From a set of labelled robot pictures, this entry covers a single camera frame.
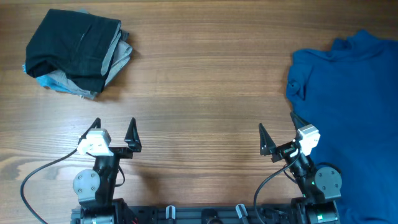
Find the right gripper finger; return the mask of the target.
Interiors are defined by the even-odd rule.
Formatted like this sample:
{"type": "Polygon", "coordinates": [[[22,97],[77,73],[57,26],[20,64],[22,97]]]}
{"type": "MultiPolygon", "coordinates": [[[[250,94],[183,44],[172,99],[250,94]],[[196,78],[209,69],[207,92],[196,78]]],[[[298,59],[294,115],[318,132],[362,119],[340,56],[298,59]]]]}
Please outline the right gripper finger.
{"type": "Polygon", "coordinates": [[[308,121],[304,120],[299,115],[297,115],[294,111],[290,112],[290,117],[292,119],[295,129],[300,129],[310,124],[308,121]]]}
{"type": "Polygon", "coordinates": [[[260,135],[260,155],[268,156],[275,153],[277,148],[275,142],[270,137],[262,123],[259,123],[260,135]]]}

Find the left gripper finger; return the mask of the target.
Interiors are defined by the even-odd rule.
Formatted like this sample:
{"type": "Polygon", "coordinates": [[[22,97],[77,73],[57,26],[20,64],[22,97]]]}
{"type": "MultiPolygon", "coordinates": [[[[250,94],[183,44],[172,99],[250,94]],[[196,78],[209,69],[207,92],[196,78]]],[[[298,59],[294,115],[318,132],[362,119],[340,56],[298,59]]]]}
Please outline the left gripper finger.
{"type": "Polygon", "coordinates": [[[78,140],[78,143],[81,143],[81,141],[83,140],[83,139],[86,139],[86,135],[88,134],[88,132],[91,130],[91,129],[96,129],[96,128],[100,128],[101,127],[101,119],[100,118],[96,118],[95,120],[94,120],[94,122],[91,124],[91,126],[80,136],[80,138],[79,138],[79,140],[78,140]]]}
{"type": "Polygon", "coordinates": [[[127,144],[128,148],[132,152],[141,152],[142,144],[139,139],[139,134],[137,132],[137,125],[136,125],[135,118],[131,118],[131,121],[129,123],[127,132],[126,132],[126,135],[124,138],[124,142],[127,144]]]}

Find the blue polo shirt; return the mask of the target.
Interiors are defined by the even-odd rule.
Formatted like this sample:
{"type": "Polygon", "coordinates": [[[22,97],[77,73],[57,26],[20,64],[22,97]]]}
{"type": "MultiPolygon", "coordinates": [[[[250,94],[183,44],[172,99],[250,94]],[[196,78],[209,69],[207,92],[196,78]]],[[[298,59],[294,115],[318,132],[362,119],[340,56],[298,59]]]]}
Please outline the blue polo shirt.
{"type": "Polygon", "coordinates": [[[397,42],[365,30],[293,53],[286,96],[313,124],[316,163],[342,173],[342,223],[397,222],[397,42]]]}

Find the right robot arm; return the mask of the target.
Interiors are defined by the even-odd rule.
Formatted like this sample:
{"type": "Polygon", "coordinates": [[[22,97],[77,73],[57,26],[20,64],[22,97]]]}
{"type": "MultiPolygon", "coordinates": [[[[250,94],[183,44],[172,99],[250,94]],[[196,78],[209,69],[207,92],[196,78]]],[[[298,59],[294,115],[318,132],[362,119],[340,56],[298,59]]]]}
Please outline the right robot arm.
{"type": "Polygon", "coordinates": [[[336,201],[341,198],[342,173],[328,162],[315,164],[310,153],[320,140],[319,130],[293,111],[290,117],[295,126],[293,140],[276,146],[263,124],[259,124],[260,155],[271,156],[272,162],[285,161],[285,166],[267,177],[254,194],[254,211],[260,223],[266,216],[257,206],[259,192],[271,179],[289,170],[302,196],[293,198],[290,204],[295,223],[339,223],[340,215],[336,201]]]}

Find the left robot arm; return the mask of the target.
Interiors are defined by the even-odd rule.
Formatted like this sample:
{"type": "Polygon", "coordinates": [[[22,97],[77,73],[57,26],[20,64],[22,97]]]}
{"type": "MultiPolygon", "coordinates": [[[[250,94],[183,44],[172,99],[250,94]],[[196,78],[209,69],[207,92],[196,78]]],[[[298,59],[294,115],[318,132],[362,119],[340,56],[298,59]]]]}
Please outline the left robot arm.
{"type": "Polygon", "coordinates": [[[114,199],[114,190],[121,167],[121,159],[132,159],[141,152],[142,144],[137,133],[136,120],[131,119],[125,138],[126,147],[111,147],[111,137],[96,118],[90,128],[80,137],[77,151],[95,158],[92,169],[79,172],[73,180],[73,189],[78,196],[80,208],[72,211],[72,224],[113,224],[139,222],[137,215],[122,198],[114,199]]]}

